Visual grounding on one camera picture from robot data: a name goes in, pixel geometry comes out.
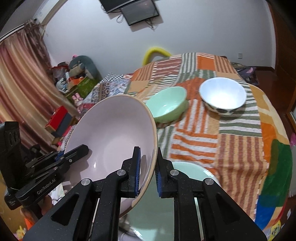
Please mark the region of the person's left hand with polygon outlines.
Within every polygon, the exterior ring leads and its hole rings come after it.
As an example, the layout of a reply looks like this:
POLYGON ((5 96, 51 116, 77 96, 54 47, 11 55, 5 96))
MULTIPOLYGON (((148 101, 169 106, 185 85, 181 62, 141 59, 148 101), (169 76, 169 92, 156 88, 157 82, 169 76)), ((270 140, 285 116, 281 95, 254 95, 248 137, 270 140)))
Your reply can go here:
POLYGON ((43 203, 41 204, 42 215, 45 215, 53 206, 51 196, 46 195, 43 199, 43 203))

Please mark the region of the orange sleeve forearm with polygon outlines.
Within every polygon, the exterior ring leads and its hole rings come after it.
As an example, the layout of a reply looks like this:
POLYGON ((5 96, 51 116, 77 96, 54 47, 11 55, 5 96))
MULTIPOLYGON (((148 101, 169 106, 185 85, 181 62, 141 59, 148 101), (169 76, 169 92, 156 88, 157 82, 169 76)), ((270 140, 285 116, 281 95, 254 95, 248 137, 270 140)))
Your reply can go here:
POLYGON ((29 230, 36 223, 36 221, 33 218, 33 213, 22 207, 21 214, 25 219, 27 230, 29 230))

